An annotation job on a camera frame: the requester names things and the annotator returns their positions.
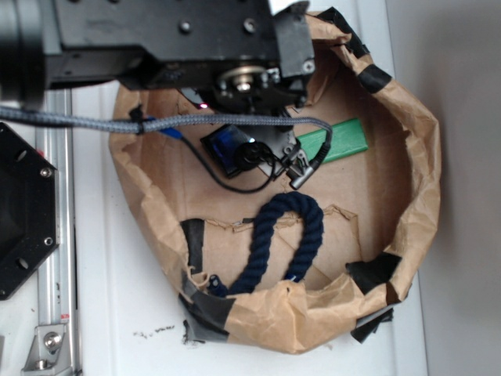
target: green block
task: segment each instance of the green block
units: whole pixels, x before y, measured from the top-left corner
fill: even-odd
[[[332,126],[333,136],[329,153],[323,163],[348,157],[369,149],[366,135],[363,133],[362,124],[358,119],[351,119]],[[326,139],[326,131],[323,129],[299,136],[301,147],[308,159],[311,160],[320,150],[320,146]]]

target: cardboard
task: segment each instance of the cardboard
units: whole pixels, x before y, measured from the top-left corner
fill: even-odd
[[[308,106],[290,113],[330,124],[358,118],[369,149],[323,164],[300,190],[314,197],[325,215],[323,245],[305,279],[298,284],[280,281],[301,239],[301,219],[287,213],[276,225],[269,268],[256,291],[230,297],[235,300],[222,328],[229,342],[287,353],[313,349],[353,329],[357,319],[403,301],[436,233],[440,203],[436,119],[395,80],[370,95],[357,80],[373,63],[370,56],[357,59],[344,45],[350,35],[333,24],[315,17],[308,17],[308,24],[317,71],[308,87]],[[138,102],[158,118],[210,112],[196,109],[176,90],[122,88],[116,118],[126,118]],[[182,133],[205,153],[200,138],[219,126],[186,126]],[[312,130],[297,126],[294,131]],[[226,285],[238,277],[247,263],[252,231],[243,219],[255,217],[276,193],[291,190],[286,176],[252,195],[224,190],[183,143],[160,133],[112,135],[110,150],[132,214],[188,304],[206,294],[210,274],[217,273]],[[256,169],[229,183],[251,188],[265,178]],[[205,220],[203,272],[193,275],[179,225],[186,219]],[[364,295],[344,266],[370,261],[381,252],[402,260],[386,284]],[[186,278],[195,295],[187,292]]]

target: rope loop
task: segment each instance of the rope loop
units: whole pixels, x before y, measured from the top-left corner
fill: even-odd
[[[299,192],[279,193],[261,208],[254,220],[250,255],[243,272],[230,288],[217,275],[212,275],[208,285],[210,293],[225,297],[254,291],[268,268],[273,227],[286,212],[298,213],[303,218],[305,227],[299,248],[283,279],[299,282],[305,277],[322,245],[323,211],[310,196]]]

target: black metal bracket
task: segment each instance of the black metal bracket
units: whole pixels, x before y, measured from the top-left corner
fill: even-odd
[[[57,170],[0,123],[0,300],[57,247]]]

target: bolt hole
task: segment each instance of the bolt hole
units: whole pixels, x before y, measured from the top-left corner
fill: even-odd
[[[24,157],[26,157],[27,151],[22,150],[16,155],[16,162],[21,162]]]
[[[16,260],[16,264],[17,266],[22,269],[22,270],[28,270],[28,268],[30,267],[27,263],[27,261],[22,258],[22,257],[19,257],[17,260]]]

